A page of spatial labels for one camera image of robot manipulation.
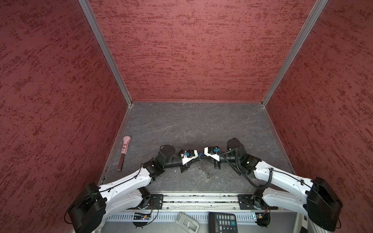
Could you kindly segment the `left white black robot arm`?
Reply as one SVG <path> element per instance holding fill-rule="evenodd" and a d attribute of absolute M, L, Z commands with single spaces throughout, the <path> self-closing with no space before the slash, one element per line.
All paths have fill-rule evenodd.
<path fill-rule="evenodd" d="M 156 158 L 142 163 L 140 168 L 117 181 L 96 185 L 90 183 L 83 188 L 67 208 L 65 217 L 70 219 L 76 233 L 98 233 L 106 218 L 120 211 L 149 205 L 151 194 L 146 188 L 165 169 L 179 167 L 181 171 L 200 158 L 197 150 L 176 151 L 172 145 L 164 145 Z"/>

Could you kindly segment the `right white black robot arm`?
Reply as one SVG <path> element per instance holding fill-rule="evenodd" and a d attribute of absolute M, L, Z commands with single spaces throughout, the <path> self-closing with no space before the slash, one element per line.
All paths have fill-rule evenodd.
<path fill-rule="evenodd" d="M 343 203 L 325 179 L 312 180 L 278 169 L 247 153 L 237 138 L 228 140 L 225 152 L 210 146 L 201 156 L 226 162 L 255 187 L 259 193 L 253 195 L 253 202 L 258 208 L 266 205 L 297 212 L 329 232 L 341 228 Z"/>

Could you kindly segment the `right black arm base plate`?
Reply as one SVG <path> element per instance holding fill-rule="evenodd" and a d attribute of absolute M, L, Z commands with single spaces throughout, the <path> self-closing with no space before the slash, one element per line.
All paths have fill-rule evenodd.
<path fill-rule="evenodd" d="M 278 207 L 269 206 L 262 197 L 256 195 L 238 195 L 240 210 L 278 210 Z"/>

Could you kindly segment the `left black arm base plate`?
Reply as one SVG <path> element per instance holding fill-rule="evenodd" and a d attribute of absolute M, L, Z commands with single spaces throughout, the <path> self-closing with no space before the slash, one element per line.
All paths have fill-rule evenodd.
<path fill-rule="evenodd" d="M 138 209 L 141 210 L 152 210 L 153 208 L 162 209 L 163 206 L 163 194 L 151 194 L 140 203 Z"/>

